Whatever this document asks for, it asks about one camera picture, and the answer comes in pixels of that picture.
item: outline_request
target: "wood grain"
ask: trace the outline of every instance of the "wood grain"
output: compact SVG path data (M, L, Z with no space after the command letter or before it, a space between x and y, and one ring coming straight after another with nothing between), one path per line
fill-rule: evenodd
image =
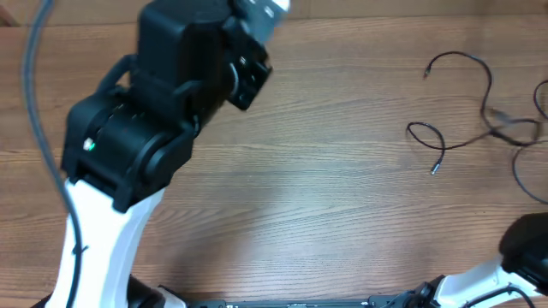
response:
M27 25L40 0L0 0ZM150 0L56 0L51 26L135 22ZM291 0L290 19L545 14L546 0Z
M32 305L52 290L64 229L21 105L24 36L0 28L2 307ZM134 25L45 30L37 87L57 158L70 106L134 42ZM538 116L531 96L548 76L546 16L291 21L269 49L275 73L254 106L218 112L147 225L134 266L141 280L200 298L401 292L486 261L517 217L546 209L515 184L513 149L501 141L448 152L430 176L438 153L404 133L408 122L428 121L454 144L484 131L476 64L448 57L421 79L447 50L491 65L490 104ZM546 151L520 162L545 197Z

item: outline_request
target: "wooden surface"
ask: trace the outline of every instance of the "wooden surface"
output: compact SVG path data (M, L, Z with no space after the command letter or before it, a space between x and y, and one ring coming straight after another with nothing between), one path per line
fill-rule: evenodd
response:
M25 25L41 0L0 0ZM150 0L56 0L49 24L98 25L135 22ZM545 0L291 0L290 19L529 15L546 12Z
M45 31L37 86L57 157L70 106L134 49L134 34L134 25ZM2 307L28 307L52 290L63 243L63 208L21 106L24 36L0 28ZM254 106L217 114L147 225L134 266L142 281L200 298L399 293L490 259L517 217L546 210L515 184L509 145L485 139L448 152L430 176L438 153L404 133L410 121L436 125L450 144L483 132L477 65L446 58L421 78L447 50L491 65L490 104L537 116L545 15L291 21L269 48L275 73ZM546 151L520 163L540 193Z

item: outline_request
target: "wooden table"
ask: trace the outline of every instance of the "wooden table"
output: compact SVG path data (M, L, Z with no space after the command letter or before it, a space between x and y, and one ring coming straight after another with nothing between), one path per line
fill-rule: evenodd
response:
M53 289L63 244L63 207L21 102L24 37L0 28L2 307L28 307ZM134 47L133 24L45 31L37 87L57 158L71 105ZM438 152L404 133L428 121L455 144L484 131L478 65L448 57L421 78L447 50L491 65L492 106L537 117L545 15L291 21L269 49L275 73L253 107L220 110L147 225L134 266L142 281L195 298L399 293L486 261L517 217L547 209L515 184L502 141L450 151L430 176ZM521 163L545 197L546 151Z

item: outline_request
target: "tangled cable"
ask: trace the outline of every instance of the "tangled cable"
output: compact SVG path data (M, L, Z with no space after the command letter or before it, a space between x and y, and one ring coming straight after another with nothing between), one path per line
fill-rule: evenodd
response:
M478 57L476 56L472 56L472 55L469 55L465 52L462 52L462 51L448 51L448 52L444 52L442 54L439 54L437 56L435 56L431 61L430 63L428 63L428 66L426 66L426 70L425 70L425 73L424 73L424 76L423 78L426 79L431 71L432 71L432 65L435 63L435 61L437 61L437 59L441 58L442 56L448 56L448 55L458 55L458 56L465 56L466 58L468 59L471 59L477 63L479 63L479 65L481 65L481 67L485 70L485 73L487 75L487 89L485 90L485 95L481 101L481 106L479 108L479 116L481 117L481 119L483 120L483 122L485 123L485 125L487 126L487 131L477 137L474 137L468 141L465 141L463 143L460 143L458 145L452 145L452 146L446 146L445 145L445 139L444 139L444 136L442 135L442 133L437 129L435 128L432 124L428 124L428 123L424 123L424 122L420 122L420 121L414 121L414 122L410 122L406 128L406 131L409 132L411 134L411 136L413 136L413 138L415 140L417 140L419 143L421 143L422 145L426 146L426 147L429 147L431 149L434 149L434 150L438 150L440 151L440 156L438 158L438 160L436 161L436 163L434 163L434 165L432 166L432 169L431 169L431 174L432 175L435 175L436 172L438 172L441 164L442 164L442 161L444 160L444 157L445 157L445 152L446 151L449 151L449 150L454 150L454 149L458 149L458 148L462 148L464 146L467 146L467 145L470 145L480 139L483 139L485 137L488 137L488 136L492 136L492 137L496 137L496 138L499 138L499 139L502 139L504 140L506 143L510 144L510 145L514 145L514 146L519 146L520 149L515 153L513 159L512 159L512 172L514 174L514 178L515 178L515 181L517 182L517 184L521 187L521 189L526 193L528 194L531 198L539 201L540 203L543 203L543 204L548 204L548 200L544 200L542 198L539 198L537 196L535 196L533 193L531 193L526 187L525 185L523 184L523 182L521 182L521 179L517 173L517 167L516 167L516 163L517 163L517 158L520 156L520 154L523 152L524 149L528 148L529 146L532 146L532 145L538 145L538 144L541 144L541 143L545 143L545 142L548 142L548 140L544 140L544 141L539 141L539 138L540 138L540 134L541 134L541 131L542 131L542 123L539 122L539 121L536 121L534 119L530 119L530 118L519 118L519 119L510 119L506 114L504 114L502 111L498 111L498 110L495 110L495 109L488 109L487 108L487 99L489 98L489 93L491 92L491 87L492 87L492 83L493 83L493 77L492 77L492 73L491 73L491 69L489 68L489 66L487 66L487 64L479 59ZM538 93L539 93L539 89L541 86L543 86L544 84L548 83L548 80L544 80L542 81L535 89L534 89L534 93L533 93L533 102L534 102L534 105L535 107L537 108L537 110L539 111L539 113L546 119L548 120L548 115L544 112L544 110L542 109L542 107L540 106L540 103L539 103L539 100L538 100ZM490 111L492 114L494 114L495 116L498 116L499 118L501 118L501 120L504 122L504 124L502 126L494 126L490 121L489 119L487 118L487 112ZM526 141L526 142L523 142L523 141L520 141L520 140L516 140L516 139L513 139L511 138L510 136L506 135L505 133L502 133L501 132L501 129L503 128L506 128L506 127L510 127L510 126L513 126L515 124L520 124L520 123L529 123L529 124L533 124L533 131L532 131L532 138L531 138L531 141ZM429 128L430 130L432 130L439 138L439 141L440 141L440 144L441 146L435 146L435 145L430 145L428 143L426 143L425 141L421 140L414 132L413 132L413 129L411 129L411 127L413 126L422 126L422 127L427 127Z

